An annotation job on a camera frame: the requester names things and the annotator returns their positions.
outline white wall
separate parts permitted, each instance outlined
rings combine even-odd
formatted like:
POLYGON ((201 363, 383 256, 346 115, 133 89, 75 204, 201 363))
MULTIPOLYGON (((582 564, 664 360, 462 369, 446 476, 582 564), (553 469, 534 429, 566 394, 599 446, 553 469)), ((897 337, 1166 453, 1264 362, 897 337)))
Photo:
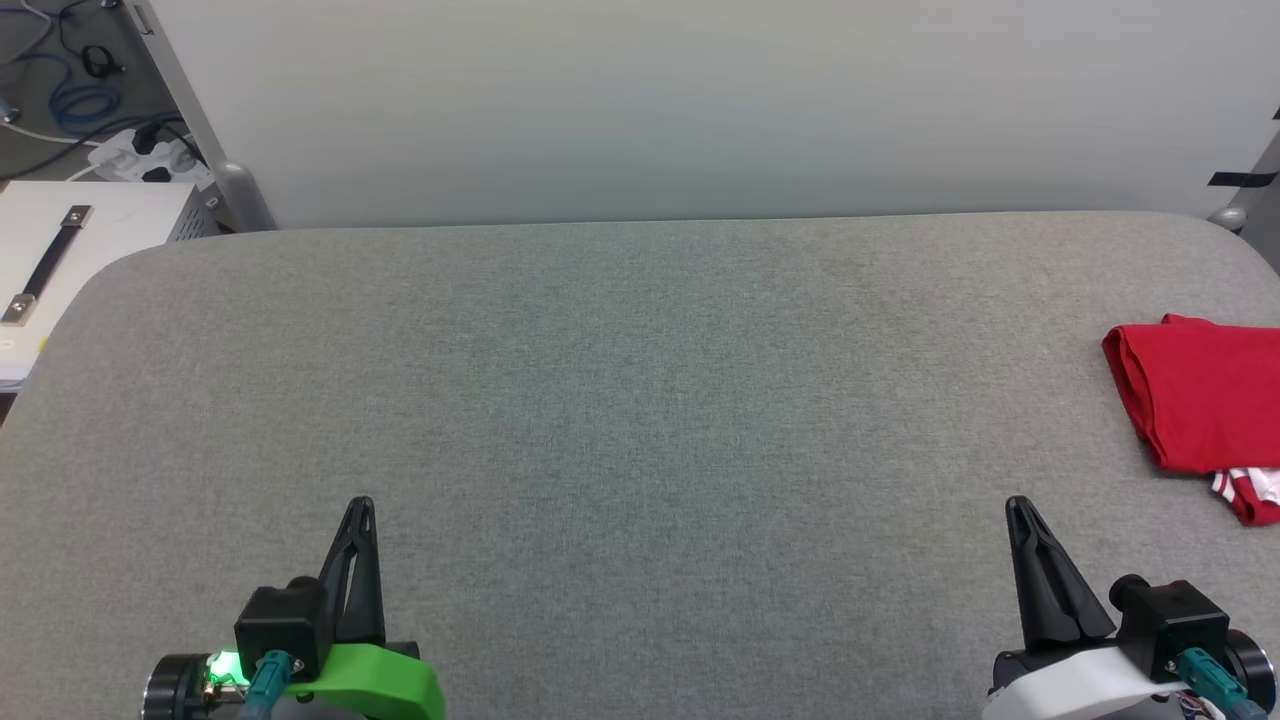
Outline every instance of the white wall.
POLYGON ((1206 215, 1276 0, 152 0, 282 227, 1206 215))

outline metal frame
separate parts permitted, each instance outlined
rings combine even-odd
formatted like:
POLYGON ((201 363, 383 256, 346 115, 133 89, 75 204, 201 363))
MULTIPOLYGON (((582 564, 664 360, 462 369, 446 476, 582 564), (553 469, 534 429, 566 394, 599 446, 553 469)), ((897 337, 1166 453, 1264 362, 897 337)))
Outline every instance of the metal frame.
POLYGON ((191 81, 187 79, 151 3, 148 0, 127 0, 125 9, 151 55, 151 60, 160 72, 160 77, 168 86, 169 94, 178 105, 178 111, 182 113, 183 120, 191 129, 196 145, 200 146, 209 169, 223 192, 223 200, 227 201, 232 217, 239 225, 238 229, 244 232, 276 229, 275 220, 266 209, 266 202, 257 190, 253 176, 244 165, 228 158, 218 142, 218 136, 214 135, 209 118, 200 106, 200 101, 196 100, 196 91, 191 87, 191 81))

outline green led light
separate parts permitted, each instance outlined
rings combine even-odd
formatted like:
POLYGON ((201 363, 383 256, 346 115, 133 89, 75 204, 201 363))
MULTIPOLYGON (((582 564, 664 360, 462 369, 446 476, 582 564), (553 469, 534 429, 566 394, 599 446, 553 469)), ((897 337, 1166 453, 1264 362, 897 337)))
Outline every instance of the green led light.
POLYGON ((224 650, 209 660, 209 682, 215 685, 247 685, 248 679, 241 671, 239 653, 233 650, 224 650))

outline gray fabric surface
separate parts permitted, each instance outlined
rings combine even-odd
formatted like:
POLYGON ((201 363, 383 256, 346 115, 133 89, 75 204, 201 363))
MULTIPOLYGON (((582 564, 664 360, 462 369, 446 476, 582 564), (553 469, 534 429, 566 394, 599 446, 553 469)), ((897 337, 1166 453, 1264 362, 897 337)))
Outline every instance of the gray fabric surface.
POLYGON ((1125 213, 307 231, 123 260, 0 430, 0 716, 129 717, 378 502, 453 719, 975 717, 1002 502, 1100 593, 1280 648, 1280 528, 1160 477, 1098 347, 1280 325, 1236 237, 1125 213))

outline power strip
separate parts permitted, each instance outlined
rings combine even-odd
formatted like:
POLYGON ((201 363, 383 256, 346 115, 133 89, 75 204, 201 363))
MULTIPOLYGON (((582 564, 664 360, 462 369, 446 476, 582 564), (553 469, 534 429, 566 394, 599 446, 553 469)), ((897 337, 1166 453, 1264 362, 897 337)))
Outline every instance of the power strip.
POLYGON ((122 131, 88 154, 99 177, 111 182, 147 182, 142 176, 164 168, 169 170, 169 182, 189 182, 201 192, 214 184, 209 168, 192 158, 182 142, 156 142, 151 152, 141 155, 133 147, 134 135, 132 129, 122 131))

